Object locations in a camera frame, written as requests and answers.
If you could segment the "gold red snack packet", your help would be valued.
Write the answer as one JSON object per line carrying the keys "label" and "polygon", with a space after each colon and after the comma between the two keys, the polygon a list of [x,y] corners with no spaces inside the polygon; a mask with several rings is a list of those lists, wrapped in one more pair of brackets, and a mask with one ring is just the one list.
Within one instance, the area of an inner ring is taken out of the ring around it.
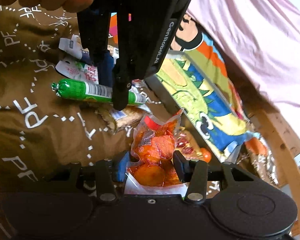
{"label": "gold red snack packet", "polygon": [[179,128],[175,141],[175,149],[178,150],[186,160],[202,160],[203,154],[193,135],[185,128]]}

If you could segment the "small orange tangerine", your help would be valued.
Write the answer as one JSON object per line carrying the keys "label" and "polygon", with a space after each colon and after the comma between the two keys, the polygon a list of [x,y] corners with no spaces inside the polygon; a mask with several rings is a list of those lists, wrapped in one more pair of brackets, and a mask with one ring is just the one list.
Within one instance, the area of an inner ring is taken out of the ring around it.
{"label": "small orange tangerine", "polygon": [[201,148],[200,152],[201,152],[200,160],[209,163],[212,159],[211,153],[206,148]]}

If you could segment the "blue white snack bar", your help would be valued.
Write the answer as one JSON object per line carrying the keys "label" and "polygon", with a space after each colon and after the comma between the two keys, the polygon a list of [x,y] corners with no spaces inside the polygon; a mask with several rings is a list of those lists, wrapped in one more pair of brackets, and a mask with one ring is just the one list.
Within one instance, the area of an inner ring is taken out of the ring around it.
{"label": "blue white snack bar", "polygon": [[71,39],[60,38],[58,48],[65,52],[66,62],[80,62],[88,65],[93,65],[93,61],[90,58],[89,50],[83,49],[81,45],[81,39],[78,35],[73,35]]}

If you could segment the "orange snack packet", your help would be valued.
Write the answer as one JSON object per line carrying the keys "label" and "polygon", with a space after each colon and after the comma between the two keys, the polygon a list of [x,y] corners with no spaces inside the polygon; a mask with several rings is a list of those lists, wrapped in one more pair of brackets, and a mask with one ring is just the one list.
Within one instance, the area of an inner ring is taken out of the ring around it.
{"label": "orange snack packet", "polygon": [[188,185],[180,182],[173,166],[177,133],[183,110],[166,122],[146,114],[133,133],[130,156],[126,166],[125,194],[179,194],[185,196]]}

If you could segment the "granola bar clear wrapper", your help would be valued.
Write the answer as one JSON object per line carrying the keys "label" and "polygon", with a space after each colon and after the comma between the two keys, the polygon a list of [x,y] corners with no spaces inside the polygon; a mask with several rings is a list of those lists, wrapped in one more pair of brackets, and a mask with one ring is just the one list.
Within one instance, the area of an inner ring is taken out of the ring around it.
{"label": "granola bar clear wrapper", "polygon": [[95,113],[100,115],[112,132],[120,131],[136,122],[139,122],[151,110],[145,106],[127,106],[121,111],[115,110],[111,104],[96,103],[92,105]]}

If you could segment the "pink white packet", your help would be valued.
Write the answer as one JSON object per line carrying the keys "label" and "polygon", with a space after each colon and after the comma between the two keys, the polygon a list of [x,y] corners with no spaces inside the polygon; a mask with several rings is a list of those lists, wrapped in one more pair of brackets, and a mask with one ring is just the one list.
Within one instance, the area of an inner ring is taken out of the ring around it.
{"label": "pink white packet", "polygon": [[59,74],[69,79],[98,84],[97,68],[71,56],[66,56],[59,61],[55,69]]}

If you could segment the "green sausage stick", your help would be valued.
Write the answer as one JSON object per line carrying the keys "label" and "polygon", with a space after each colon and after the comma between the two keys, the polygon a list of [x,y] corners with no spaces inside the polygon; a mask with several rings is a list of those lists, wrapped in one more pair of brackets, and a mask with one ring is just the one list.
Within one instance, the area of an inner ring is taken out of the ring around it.
{"label": "green sausage stick", "polygon": [[[61,79],[51,84],[55,94],[63,99],[110,103],[113,104],[113,89],[104,85],[79,81],[73,79]],[[125,89],[120,93],[121,97],[129,106],[141,106],[147,101],[146,97],[137,90]]]}

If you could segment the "brown monkey print blanket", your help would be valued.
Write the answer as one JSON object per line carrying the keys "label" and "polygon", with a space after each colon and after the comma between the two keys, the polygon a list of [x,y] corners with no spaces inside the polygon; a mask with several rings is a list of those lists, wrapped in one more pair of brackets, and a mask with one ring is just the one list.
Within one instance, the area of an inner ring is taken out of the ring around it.
{"label": "brown monkey print blanket", "polygon": [[[77,33],[75,14],[0,6],[0,200],[58,165],[93,165],[131,147],[137,122],[113,132],[93,107],[51,89],[62,78],[59,40]],[[12,236],[0,208],[0,239]]]}

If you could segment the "pink bed sheet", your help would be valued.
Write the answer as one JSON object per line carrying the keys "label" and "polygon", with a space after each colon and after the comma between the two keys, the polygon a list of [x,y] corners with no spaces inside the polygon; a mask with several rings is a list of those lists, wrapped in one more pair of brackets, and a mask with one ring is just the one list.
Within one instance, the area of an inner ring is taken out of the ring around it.
{"label": "pink bed sheet", "polygon": [[188,13],[300,139],[300,0],[191,0]]}

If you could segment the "wooden bed frame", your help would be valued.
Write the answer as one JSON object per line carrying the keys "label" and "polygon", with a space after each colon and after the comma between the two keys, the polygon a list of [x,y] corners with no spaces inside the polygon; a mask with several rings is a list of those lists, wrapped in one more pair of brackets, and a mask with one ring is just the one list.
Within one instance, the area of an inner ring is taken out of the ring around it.
{"label": "wooden bed frame", "polygon": [[250,121],[268,143],[278,168],[279,187],[288,186],[298,207],[298,220],[292,229],[300,236],[300,168],[294,158],[300,153],[300,139],[280,113],[252,110]]}

